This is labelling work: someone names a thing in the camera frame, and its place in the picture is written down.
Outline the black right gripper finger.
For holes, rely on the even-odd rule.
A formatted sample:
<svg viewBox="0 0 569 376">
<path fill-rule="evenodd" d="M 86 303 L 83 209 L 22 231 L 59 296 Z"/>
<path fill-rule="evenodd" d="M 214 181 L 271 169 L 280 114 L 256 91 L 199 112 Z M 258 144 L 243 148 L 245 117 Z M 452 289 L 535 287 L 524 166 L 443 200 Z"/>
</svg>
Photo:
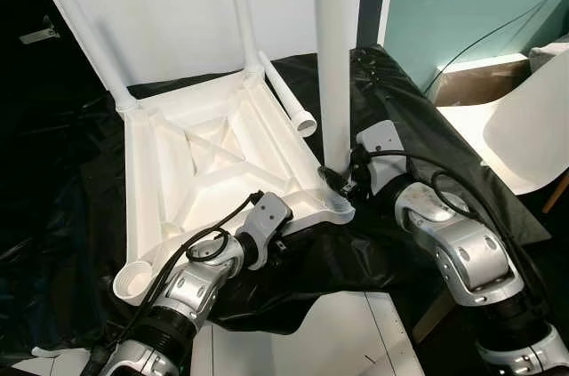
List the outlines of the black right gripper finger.
<svg viewBox="0 0 569 376">
<path fill-rule="evenodd" d="M 317 172 L 330 190 L 333 190 L 333 192 L 338 195 L 347 197 L 349 193 L 349 180 L 346 180 L 340 173 L 335 172 L 329 168 L 329 166 L 318 166 Z"/>
</svg>

